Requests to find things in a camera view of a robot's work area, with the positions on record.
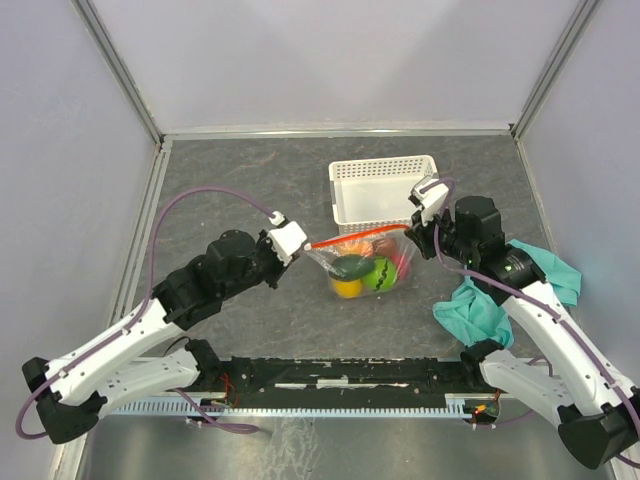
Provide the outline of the red toy apple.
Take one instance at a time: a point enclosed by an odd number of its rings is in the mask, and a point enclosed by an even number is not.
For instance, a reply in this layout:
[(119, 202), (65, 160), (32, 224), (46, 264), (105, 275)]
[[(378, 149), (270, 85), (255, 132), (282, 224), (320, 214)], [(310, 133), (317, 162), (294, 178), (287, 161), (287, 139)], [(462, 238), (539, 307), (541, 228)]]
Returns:
[(396, 252), (391, 257), (397, 271), (397, 278), (399, 280), (406, 279), (411, 271), (411, 258), (409, 255), (401, 252)]

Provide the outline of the green toy watermelon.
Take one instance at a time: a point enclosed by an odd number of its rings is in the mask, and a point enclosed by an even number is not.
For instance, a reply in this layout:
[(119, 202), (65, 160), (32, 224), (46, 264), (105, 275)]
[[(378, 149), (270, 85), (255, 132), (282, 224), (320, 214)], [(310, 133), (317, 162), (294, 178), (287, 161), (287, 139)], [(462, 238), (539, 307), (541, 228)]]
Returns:
[(394, 288), (398, 270), (394, 262), (384, 256), (373, 259), (374, 268), (362, 277), (362, 283), (371, 292), (385, 293)]

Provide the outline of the yellow toy lemon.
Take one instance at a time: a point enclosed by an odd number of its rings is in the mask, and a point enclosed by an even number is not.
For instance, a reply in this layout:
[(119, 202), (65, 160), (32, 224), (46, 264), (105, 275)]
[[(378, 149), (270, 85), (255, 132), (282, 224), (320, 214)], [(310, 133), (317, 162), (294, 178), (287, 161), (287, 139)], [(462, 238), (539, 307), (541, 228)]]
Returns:
[(331, 279), (331, 286), (333, 291), (343, 299), (357, 298), (363, 290), (363, 284), (360, 279), (349, 281)]

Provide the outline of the dark green toy avocado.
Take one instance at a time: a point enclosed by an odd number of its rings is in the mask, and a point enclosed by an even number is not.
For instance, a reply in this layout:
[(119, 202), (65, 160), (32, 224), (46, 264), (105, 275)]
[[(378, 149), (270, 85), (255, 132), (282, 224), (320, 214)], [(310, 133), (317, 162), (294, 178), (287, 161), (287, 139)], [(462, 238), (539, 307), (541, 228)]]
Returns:
[(332, 279), (349, 281), (362, 278), (373, 268), (371, 257), (346, 255), (339, 256), (331, 262), (328, 274)]

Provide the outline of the white perforated plastic basket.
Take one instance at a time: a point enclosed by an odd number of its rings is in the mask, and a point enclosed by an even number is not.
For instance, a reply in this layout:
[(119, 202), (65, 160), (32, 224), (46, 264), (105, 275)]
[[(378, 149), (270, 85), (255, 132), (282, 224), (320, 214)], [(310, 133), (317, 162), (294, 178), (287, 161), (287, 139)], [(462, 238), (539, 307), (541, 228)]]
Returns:
[(408, 224), (416, 183), (437, 177), (430, 155), (334, 161), (328, 167), (334, 222), (341, 235)]

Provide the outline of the toy peach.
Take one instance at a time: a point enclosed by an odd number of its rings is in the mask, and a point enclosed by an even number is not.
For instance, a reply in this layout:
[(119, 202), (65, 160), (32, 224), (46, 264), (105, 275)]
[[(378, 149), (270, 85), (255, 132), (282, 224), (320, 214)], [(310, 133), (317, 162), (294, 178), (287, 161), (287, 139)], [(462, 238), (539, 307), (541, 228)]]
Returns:
[(350, 241), (337, 244), (336, 251), (340, 256), (359, 255), (367, 257), (373, 254), (373, 247), (369, 241)]

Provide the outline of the brown toy passion fruit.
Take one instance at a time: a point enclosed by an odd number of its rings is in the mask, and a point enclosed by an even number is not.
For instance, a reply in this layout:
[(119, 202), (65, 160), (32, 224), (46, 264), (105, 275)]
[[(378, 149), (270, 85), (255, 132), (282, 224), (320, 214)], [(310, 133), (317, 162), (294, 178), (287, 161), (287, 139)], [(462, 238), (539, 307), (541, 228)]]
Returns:
[(398, 242), (395, 238), (384, 237), (374, 240), (372, 247), (375, 255), (391, 258), (398, 251)]

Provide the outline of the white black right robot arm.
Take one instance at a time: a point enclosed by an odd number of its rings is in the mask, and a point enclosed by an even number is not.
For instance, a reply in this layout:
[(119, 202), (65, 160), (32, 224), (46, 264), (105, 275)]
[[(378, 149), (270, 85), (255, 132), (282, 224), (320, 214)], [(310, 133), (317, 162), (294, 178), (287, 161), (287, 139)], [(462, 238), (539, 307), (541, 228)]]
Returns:
[(547, 420), (569, 453), (595, 470), (639, 441), (639, 387), (586, 336), (541, 267), (505, 240), (492, 199), (467, 196), (453, 210), (442, 194), (412, 193), (407, 237), (426, 259), (452, 258), (537, 345), (549, 376), (517, 360), (494, 340), (475, 343), (458, 368), (467, 389), (505, 391)]

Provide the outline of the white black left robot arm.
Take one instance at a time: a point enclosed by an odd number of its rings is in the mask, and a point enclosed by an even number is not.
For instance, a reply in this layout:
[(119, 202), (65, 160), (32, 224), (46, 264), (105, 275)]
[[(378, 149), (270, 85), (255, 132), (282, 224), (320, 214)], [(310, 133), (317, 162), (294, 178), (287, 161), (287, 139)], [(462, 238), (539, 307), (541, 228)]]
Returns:
[(205, 253), (171, 272), (149, 298), (85, 345), (54, 360), (34, 357), (22, 366), (43, 425), (54, 444), (91, 430), (111, 411), (156, 392), (215, 387), (222, 363), (205, 340), (192, 339), (177, 352), (145, 365), (133, 360), (220, 312), (240, 293), (278, 280), (307, 242), (291, 222), (258, 237), (223, 233)]

